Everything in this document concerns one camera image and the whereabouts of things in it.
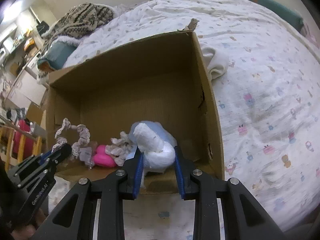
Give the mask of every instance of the bright pink toy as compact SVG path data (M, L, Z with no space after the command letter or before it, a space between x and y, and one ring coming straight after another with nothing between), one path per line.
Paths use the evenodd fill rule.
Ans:
M117 166L114 159L106 154L105 152L106 146L105 145L99 145L96 148L96 153L93 156L92 160L96 165L102 166L102 167L108 167L108 168L114 168Z

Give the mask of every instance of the patterned blanket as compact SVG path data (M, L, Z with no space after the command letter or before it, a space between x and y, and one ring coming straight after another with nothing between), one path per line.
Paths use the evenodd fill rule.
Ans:
M74 6L42 35L45 40L42 52L45 53L60 36L80 39L95 28L107 24L113 17L113 11L105 5L84 3Z

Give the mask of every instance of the bed sheet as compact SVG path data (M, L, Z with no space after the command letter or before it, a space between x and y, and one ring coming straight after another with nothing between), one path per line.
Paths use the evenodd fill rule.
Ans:
M272 11L248 0L150 0L82 41L65 66L199 20L201 49L230 57L212 81L225 177L237 177L282 230L319 204L318 50Z

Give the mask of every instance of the white patterned bed sheet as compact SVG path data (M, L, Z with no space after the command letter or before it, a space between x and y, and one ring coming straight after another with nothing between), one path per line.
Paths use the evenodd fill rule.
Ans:
M239 178L288 229L320 202L320 67L317 48L275 13L247 0L150 0L85 39L65 66L191 18L201 48L230 57L212 82L225 177Z

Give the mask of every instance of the bright light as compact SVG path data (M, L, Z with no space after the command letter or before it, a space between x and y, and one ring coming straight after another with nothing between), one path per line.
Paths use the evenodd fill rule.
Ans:
M4 22L15 19L21 12L22 1L17 1L4 11Z

